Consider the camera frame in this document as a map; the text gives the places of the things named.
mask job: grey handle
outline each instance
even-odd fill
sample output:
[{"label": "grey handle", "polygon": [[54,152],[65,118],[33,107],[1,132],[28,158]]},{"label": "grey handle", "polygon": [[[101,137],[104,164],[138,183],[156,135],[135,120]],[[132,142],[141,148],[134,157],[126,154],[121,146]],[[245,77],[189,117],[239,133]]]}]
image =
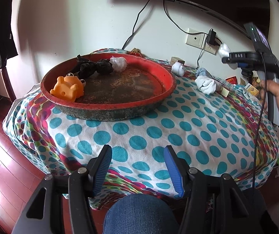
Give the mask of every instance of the grey handle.
[{"label": "grey handle", "polygon": [[[264,71],[257,71],[260,80],[265,80]],[[267,72],[266,73],[268,80],[273,80],[275,83],[279,83],[279,76]],[[279,110],[277,107],[276,97],[271,92],[266,92],[266,100],[267,101],[267,117],[272,124],[276,124],[279,126]]]}]

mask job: red wooden floor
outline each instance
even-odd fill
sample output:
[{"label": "red wooden floor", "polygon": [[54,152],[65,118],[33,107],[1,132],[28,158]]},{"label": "red wooden floor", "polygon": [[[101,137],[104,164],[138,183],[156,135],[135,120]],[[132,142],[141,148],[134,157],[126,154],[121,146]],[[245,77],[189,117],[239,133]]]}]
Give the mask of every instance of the red wooden floor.
[{"label": "red wooden floor", "polygon": [[[30,163],[4,133],[2,121],[9,108],[10,103],[6,99],[0,101],[0,226],[7,234],[12,232],[20,212],[44,177],[44,173]],[[65,232],[70,234],[69,208],[65,198],[63,207]],[[102,233],[104,217],[109,207],[92,212],[98,234]]]}]

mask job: blue jeans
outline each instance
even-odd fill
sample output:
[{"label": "blue jeans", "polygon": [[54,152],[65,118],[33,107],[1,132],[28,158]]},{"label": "blue jeans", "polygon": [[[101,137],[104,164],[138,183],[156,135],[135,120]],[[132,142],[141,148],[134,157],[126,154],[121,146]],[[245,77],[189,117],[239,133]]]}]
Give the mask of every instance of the blue jeans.
[{"label": "blue jeans", "polygon": [[131,194],[107,212],[103,234],[177,234],[179,225],[168,205],[153,196]]}]

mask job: metal screw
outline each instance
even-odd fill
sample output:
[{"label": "metal screw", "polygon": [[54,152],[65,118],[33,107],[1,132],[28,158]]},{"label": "metal screw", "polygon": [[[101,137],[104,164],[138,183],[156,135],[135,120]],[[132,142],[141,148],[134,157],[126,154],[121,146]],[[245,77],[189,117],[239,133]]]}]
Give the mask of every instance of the metal screw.
[{"label": "metal screw", "polygon": [[229,175],[227,173],[224,173],[222,176],[223,176],[223,179],[225,179],[225,180],[229,180],[232,178],[231,175]]},{"label": "metal screw", "polygon": [[44,179],[45,180],[51,180],[53,178],[53,174],[47,174],[47,175],[45,175],[45,177],[44,177]]},{"label": "metal screw", "polygon": [[84,167],[81,167],[78,169],[78,173],[80,173],[80,174],[86,173],[86,171],[87,171],[87,169]]},{"label": "metal screw", "polygon": [[190,174],[196,174],[198,172],[198,170],[196,168],[194,168],[194,167],[189,168],[188,171],[189,171]]}]

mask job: polka dot tablecloth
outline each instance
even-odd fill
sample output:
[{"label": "polka dot tablecloth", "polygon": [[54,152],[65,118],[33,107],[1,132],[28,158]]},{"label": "polka dot tablecloth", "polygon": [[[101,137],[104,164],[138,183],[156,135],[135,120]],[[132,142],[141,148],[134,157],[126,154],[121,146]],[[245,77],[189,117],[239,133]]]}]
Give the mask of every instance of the polka dot tablecloth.
[{"label": "polka dot tablecloth", "polygon": [[[170,69],[166,61],[151,60]],[[142,117],[117,122],[76,119],[35,89],[14,103],[3,127],[34,165],[56,175],[86,165],[109,144],[112,162],[101,193],[90,199],[93,208],[135,192],[177,198],[163,158],[166,145],[207,175],[229,173],[241,189],[251,187],[259,102],[220,78],[215,79],[231,90],[228,97],[205,95],[194,82],[195,70],[186,70],[184,77],[176,77],[171,96]],[[279,156],[277,136],[266,115],[259,135],[257,187],[266,181]]]}]

